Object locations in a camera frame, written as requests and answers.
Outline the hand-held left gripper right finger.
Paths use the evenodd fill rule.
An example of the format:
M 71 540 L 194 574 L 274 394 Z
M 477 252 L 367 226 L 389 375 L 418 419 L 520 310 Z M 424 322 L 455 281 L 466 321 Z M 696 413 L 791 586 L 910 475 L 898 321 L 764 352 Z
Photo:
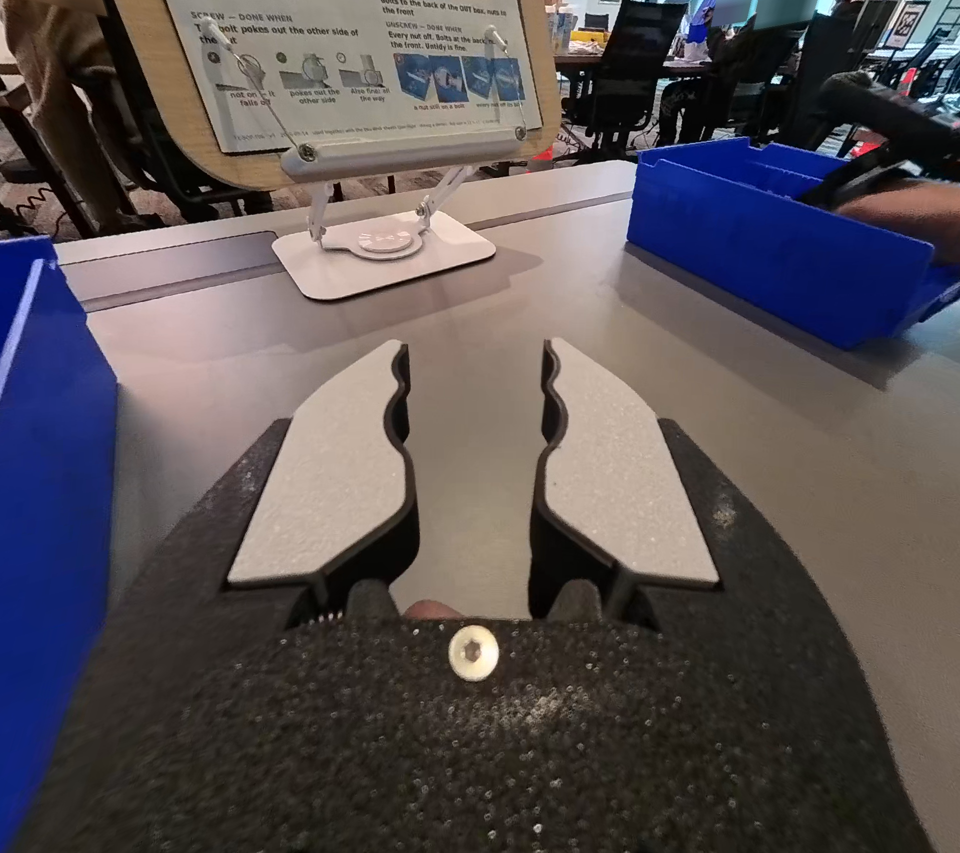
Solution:
M 529 611 L 584 581 L 623 619 L 646 587 L 714 591 L 721 575 L 660 418 L 623 379 L 560 337 L 543 343 L 530 517 Z

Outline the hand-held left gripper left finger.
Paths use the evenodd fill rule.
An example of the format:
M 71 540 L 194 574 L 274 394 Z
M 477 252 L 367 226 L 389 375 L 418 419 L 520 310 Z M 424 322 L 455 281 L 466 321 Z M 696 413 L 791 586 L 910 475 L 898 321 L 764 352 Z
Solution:
M 389 339 L 295 410 L 226 585 L 304 587 L 318 612 L 344 611 L 358 583 L 390 585 L 421 545 L 406 448 L 409 348 Z

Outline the blue plastic bin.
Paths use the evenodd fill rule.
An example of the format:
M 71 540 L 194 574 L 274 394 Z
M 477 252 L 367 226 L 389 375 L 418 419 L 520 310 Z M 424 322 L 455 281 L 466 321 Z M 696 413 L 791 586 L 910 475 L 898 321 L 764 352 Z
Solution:
M 1 849 L 106 616 L 118 383 L 46 237 L 1 243 Z
M 844 350 L 958 303 L 931 244 L 799 198 L 851 163 L 748 138 L 638 154 L 627 241 Z

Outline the person's right forearm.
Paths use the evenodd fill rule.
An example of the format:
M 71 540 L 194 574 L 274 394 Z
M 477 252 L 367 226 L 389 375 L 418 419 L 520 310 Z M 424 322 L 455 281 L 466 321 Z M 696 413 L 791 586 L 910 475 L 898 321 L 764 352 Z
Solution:
M 959 186 L 929 179 L 894 179 L 850 199 L 835 213 L 930 244 L 934 261 L 959 265 Z

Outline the wooden document stand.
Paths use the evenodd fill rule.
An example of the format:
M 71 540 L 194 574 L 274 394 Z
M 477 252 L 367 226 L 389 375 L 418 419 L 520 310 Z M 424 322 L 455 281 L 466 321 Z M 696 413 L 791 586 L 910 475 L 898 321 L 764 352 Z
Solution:
M 446 211 L 482 165 L 542 152 L 560 103 L 542 0 L 520 0 L 542 127 L 399 140 L 298 141 L 223 153 L 165 0 L 105 0 L 103 32 L 128 87 L 150 169 L 186 201 L 213 203 L 300 186 L 306 227 L 272 251 L 299 291 L 334 302 L 485 262 L 496 247 Z

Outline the black office chair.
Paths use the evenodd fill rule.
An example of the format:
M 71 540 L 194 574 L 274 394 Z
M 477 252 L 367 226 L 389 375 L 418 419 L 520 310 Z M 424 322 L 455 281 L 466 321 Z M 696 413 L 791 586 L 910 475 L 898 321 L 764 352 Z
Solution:
M 666 58 L 687 10 L 686 3 L 622 1 L 577 110 L 577 124 L 592 139 L 589 159 L 625 155 L 630 137 L 650 125 Z

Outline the printed instruction sheet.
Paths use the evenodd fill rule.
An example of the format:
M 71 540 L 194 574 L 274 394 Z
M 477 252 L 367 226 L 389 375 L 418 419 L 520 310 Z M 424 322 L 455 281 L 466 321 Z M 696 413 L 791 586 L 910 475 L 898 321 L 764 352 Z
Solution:
M 222 153 L 543 126 L 521 0 L 164 0 Z

